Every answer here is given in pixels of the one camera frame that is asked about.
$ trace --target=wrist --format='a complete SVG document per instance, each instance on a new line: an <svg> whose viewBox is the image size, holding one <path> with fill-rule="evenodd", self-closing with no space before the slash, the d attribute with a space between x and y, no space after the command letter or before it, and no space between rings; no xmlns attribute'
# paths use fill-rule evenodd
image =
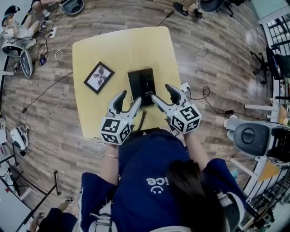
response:
<svg viewBox="0 0 290 232"><path fill-rule="evenodd" d="M195 136L194 131L188 132L188 133L183 135L184 139L187 139L187 138L193 137L193 136Z"/></svg>
<svg viewBox="0 0 290 232"><path fill-rule="evenodd" d="M113 155L119 157L119 145L109 144L107 146L105 154Z"/></svg>

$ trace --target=wooden floor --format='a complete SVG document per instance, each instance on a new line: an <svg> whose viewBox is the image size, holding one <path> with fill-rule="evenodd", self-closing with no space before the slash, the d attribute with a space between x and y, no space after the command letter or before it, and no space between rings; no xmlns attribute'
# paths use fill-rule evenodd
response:
<svg viewBox="0 0 290 232"><path fill-rule="evenodd" d="M49 49L116 30L156 26L173 8L172 0L85 2L81 14L75 17L64 15L56 22L57 35L48 39ZM169 28L181 82L190 84L192 97L201 97L203 87L209 86L211 95L208 101L217 111L234 109L244 113L244 104L269 104L270 84L261 85L259 77L253 75L259 64L250 55L250 51L265 51L265 37L247 2L239 7L233 5L233 18L222 8L219 13L204 13L203 19L197 21L192 17L193 9L190 9L188 17L175 12L162 23ZM39 37L37 40L31 51L34 58L44 42ZM64 49L63 53L62 60L56 61L55 51L49 52L43 67L39 67L37 61L30 79L22 73L6 77L2 113L9 130L19 125L19 113L23 107L54 81L72 71L71 47ZM225 117L217 115L204 100L195 103L203 115L198 135L211 158L223 158L229 169L234 169L229 159L235 156L252 169L253 158L238 152L227 138L223 127ZM246 113L261 116L259 112ZM53 185L54 170L59 172L62 195L56 197L53 192L48 197L40 207L47 212L62 202L65 196L77 195L83 172L98 172L104 146L82 136L72 75L57 83L29 107L21 115L21 121L31 127L31 153L25 157L18 155L19 169L24 171L24 176L40 188L49 190ZM238 183L241 187L246 179L247 175L240 170ZM33 208L41 197L42 194L34 191L25 202Z"/></svg>

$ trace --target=power strip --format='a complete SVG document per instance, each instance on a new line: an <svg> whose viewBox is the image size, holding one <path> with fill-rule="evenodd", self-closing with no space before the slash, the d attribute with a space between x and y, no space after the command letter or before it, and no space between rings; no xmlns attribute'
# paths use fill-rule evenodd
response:
<svg viewBox="0 0 290 232"><path fill-rule="evenodd" d="M58 30L58 27L54 27L54 28L51 30L51 32L50 32L50 34L51 34L50 38L53 39L53 38L55 37L55 34L56 34L57 30Z"/></svg>

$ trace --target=navy t-shirt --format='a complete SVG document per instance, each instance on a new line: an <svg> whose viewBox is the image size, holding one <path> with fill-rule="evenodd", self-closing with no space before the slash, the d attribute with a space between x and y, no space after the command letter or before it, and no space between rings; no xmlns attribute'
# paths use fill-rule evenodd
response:
<svg viewBox="0 0 290 232"><path fill-rule="evenodd" d="M119 232L149 232L168 226L183 226L178 202L166 178L169 164L187 161L182 142L169 133L156 132L120 146L118 186L91 173L82 175L80 226L87 232L109 200L111 219ZM232 192L245 202L243 193L222 159L211 160L203 170L204 185L212 191Z"/></svg>

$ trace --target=yellow table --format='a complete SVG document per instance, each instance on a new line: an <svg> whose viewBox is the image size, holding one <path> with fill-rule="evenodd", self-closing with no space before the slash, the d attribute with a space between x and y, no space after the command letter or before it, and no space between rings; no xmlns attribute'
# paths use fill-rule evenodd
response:
<svg viewBox="0 0 290 232"><path fill-rule="evenodd" d="M83 82L100 61L115 74L96 94ZM123 111L129 109L132 93L128 72L153 68L156 94L168 103L171 101L165 84L180 88L178 67L166 27L128 29L78 41L72 47L72 63L77 110L86 138L100 135L99 127L107 105L122 90L127 90ZM166 115L156 106L145 109L147 114L142 130L168 125L164 120ZM135 129L139 126L141 115L139 112L134 119Z"/></svg>

